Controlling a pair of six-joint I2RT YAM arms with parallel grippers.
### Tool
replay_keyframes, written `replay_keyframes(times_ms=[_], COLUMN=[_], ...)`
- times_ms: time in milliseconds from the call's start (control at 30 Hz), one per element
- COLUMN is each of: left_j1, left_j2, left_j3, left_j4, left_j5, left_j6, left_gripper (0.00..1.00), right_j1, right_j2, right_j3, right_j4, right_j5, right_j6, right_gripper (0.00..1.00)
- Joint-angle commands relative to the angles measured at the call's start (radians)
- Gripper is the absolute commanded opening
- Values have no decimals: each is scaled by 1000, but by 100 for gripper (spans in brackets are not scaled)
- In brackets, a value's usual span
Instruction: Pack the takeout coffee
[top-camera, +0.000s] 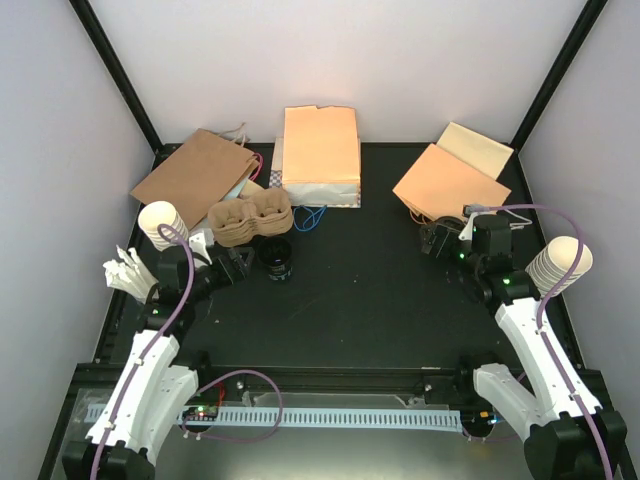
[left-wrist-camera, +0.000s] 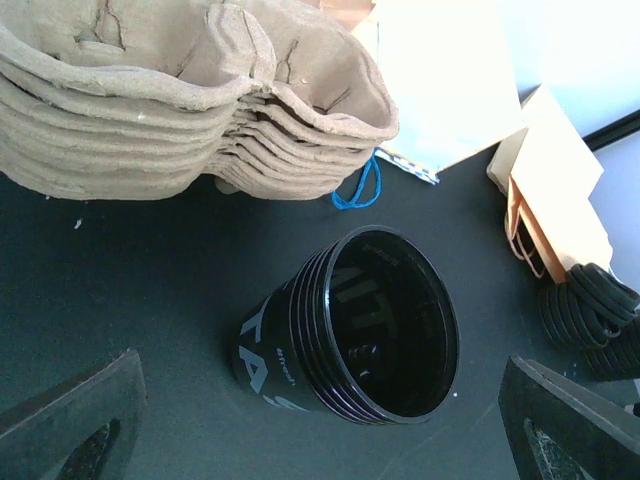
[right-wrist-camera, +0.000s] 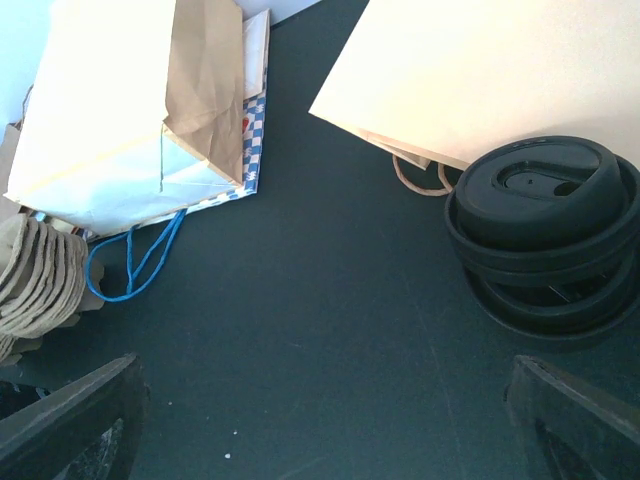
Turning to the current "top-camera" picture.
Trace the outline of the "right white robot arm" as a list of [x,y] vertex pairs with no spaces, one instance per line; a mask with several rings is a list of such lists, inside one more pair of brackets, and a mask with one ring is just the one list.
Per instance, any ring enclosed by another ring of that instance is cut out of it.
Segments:
[[535,479],[611,479],[626,424],[579,377],[527,272],[513,261],[512,229],[501,215],[441,217],[421,226],[421,249],[453,261],[461,283],[494,316],[528,380],[523,385],[492,354],[462,359],[454,388],[467,402],[486,400],[523,443]]

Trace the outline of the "orange kraft paper bag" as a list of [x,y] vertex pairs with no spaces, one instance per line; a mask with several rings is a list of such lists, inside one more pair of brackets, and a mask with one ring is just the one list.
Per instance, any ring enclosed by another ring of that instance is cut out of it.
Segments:
[[354,108],[285,109],[281,184],[294,206],[359,206],[361,154]]

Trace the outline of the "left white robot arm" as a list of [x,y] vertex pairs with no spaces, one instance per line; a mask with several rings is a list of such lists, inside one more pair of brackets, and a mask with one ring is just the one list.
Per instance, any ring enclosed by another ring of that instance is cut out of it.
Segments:
[[181,345],[196,306],[214,291],[244,280],[250,247],[208,248],[187,258],[180,246],[161,253],[158,281],[136,321],[131,350],[106,407],[79,441],[67,444],[68,479],[152,479],[161,447],[184,404],[214,388],[207,353]]

